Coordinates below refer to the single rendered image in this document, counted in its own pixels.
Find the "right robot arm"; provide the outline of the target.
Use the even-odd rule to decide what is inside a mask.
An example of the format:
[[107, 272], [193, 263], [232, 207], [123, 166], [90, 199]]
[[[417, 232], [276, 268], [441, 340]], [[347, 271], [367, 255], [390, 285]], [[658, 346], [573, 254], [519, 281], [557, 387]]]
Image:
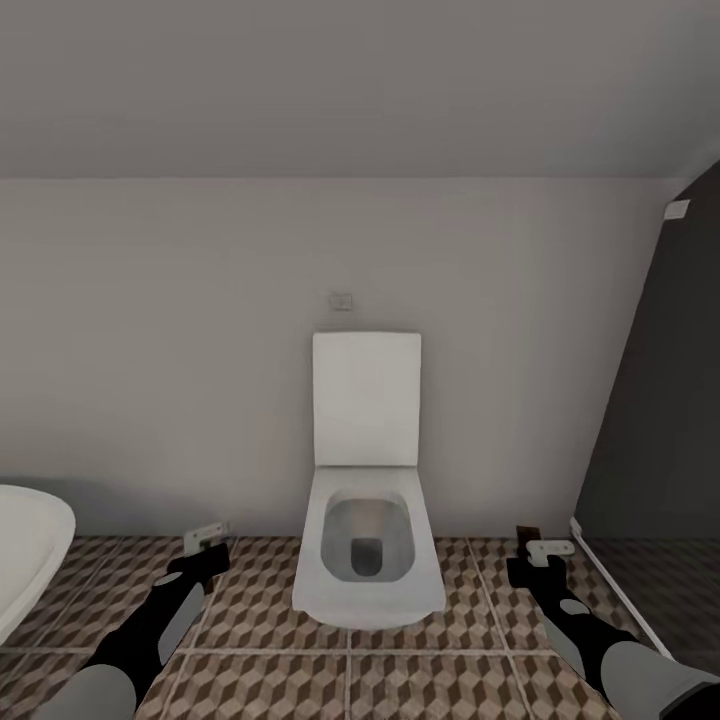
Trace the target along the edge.
[[669, 660], [592, 615], [566, 588], [559, 555], [569, 539], [530, 540], [529, 556], [507, 558], [512, 586], [528, 588], [544, 611], [551, 647], [623, 720], [720, 720], [720, 677]]

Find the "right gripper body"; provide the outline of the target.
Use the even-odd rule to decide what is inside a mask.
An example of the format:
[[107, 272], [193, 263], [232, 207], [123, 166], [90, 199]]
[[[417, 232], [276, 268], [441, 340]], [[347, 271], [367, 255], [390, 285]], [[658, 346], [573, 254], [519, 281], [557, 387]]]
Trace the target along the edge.
[[544, 580], [554, 580], [566, 588], [566, 569], [563, 560], [550, 556], [548, 567], [535, 567], [526, 558], [507, 558], [508, 580], [512, 586], [528, 588], [536, 600], [536, 586]]

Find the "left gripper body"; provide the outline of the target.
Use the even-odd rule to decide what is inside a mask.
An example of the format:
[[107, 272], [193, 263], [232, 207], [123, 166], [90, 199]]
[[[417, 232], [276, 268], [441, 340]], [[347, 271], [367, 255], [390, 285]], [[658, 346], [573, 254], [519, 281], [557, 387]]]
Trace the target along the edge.
[[217, 546], [208, 548], [198, 555], [192, 555], [190, 557], [179, 557], [178, 559], [172, 560], [169, 563], [169, 571], [184, 567], [190, 564], [200, 565], [206, 573], [206, 581], [210, 577], [214, 577], [219, 573], [224, 573], [230, 568], [230, 561], [228, 556], [228, 549], [226, 543], [221, 543]]

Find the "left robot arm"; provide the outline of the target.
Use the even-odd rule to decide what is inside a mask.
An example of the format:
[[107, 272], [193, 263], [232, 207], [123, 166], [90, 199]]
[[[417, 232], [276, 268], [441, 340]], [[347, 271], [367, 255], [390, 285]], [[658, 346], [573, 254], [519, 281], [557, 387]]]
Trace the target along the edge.
[[230, 521], [187, 531], [184, 556], [116, 631], [109, 633], [84, 667], [31, 720], [132, 720], [156, 676], [199, 616], [210, 577], [230, 568], [226, 543]]

